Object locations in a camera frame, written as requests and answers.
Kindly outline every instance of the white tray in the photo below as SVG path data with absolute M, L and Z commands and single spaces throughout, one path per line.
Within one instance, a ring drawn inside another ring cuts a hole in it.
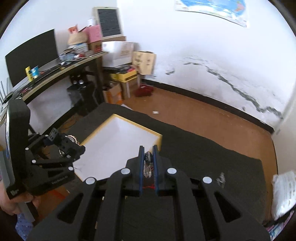
M 124 168 L 128 159 L 137 157 L 141 145 L 145 152 L 154 145 L 160 150 L 161 140 L 161 134 L 113 114 L 81 143 L 86 150 L 73 163 L 75 173 L 82 181 L 108 178 Z

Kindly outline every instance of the yellow box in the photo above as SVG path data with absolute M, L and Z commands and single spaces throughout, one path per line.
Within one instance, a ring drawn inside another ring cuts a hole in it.
M 126 74 L 110 74 L 111 78 L 120 82 L 126 83 L 137 77 L 137 71 L 134 69 Z

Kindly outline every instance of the human hand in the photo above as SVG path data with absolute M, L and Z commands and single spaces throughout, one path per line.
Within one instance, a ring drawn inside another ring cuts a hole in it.
M 3 182 L 0 182 L 0 208 L 9 215 L 20 214 L 21 210 L 18 206 L 20 202 L 33 202 L 37 208 L 40 204 L 40 197 L 34 197 L 28 192 L 22 193 L 13 199 L 7 196 Z

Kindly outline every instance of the red string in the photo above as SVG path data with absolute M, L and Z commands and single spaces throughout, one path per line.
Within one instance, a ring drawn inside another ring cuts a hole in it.
M 151 186 L 146 186 L 146 187 L 143 187 L 143 189 L 146 189 L 146 188 L 155 189 L 155 186 L 154 186 L 154 184 L 152 184 Z

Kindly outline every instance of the white screw cap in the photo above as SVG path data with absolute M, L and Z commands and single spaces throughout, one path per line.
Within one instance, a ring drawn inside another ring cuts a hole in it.
M 171 168 L 167 169 L 167 172 L 168 172 L 168 174 L 176 174 L 177 170 L 175 168 L 171 167 Z
M 203 181 L 204 183 L 206 183 L 206 184 L 210 184 L 210 183 L 212 182 L 212 179 L 211 179 L 210 177 L 204 177 L 204 178 L 202 179 L 202 181 Z
M 123 168 L 123 169 L 121 169 L 121 173 L 122 173 L 123 175 L 127 175 L 127 174 L 129 174 L 130 172 L 131 172 L 131 170 L 128 169 L 128 168 Z
M 88 185 L 94 184 L 95 183 L 95 179 L 93 177 L 89 177 L 85 182 Z

